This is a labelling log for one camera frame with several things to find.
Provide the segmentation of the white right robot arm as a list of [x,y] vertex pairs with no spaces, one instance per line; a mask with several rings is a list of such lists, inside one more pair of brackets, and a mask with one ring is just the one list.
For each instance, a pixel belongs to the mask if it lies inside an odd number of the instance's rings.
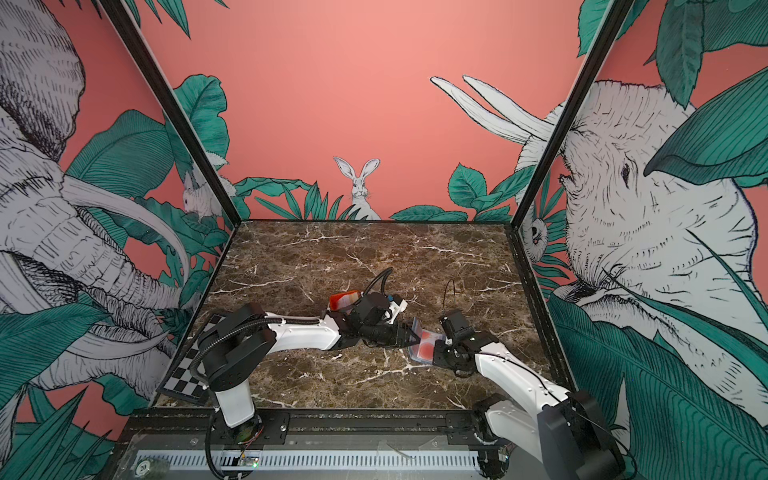
[[477,373],[509,397],[482,414],[490,434],[536,458],[551,479],[619,479],[626,464],[594,398],[545,379],[506,346],[474,334],[435,341],[432,363]]

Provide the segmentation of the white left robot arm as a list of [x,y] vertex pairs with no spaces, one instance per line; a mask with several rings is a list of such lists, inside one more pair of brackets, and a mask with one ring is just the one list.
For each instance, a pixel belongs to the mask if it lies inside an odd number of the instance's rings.
[[265,357],[289,350],[343,350],[363,342],[374,348],[400,349],[419,336],[397,320],[405,301],[364,301],[321,317],[278,315],[251,302],[227,314],[198,340],[189,371],[213,393],[217,412],[230,429],[256,418],[249,377]]

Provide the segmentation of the blue card holder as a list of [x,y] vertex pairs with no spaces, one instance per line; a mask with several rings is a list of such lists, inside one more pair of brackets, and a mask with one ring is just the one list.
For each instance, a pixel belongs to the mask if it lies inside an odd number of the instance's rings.
[[418,337],[419,342],[408,347],[409,358],[417,363],[433,365],[435,344],[437,341],[445,341],[445,335],[424,330],[418,319],[414,319],[411,329]]

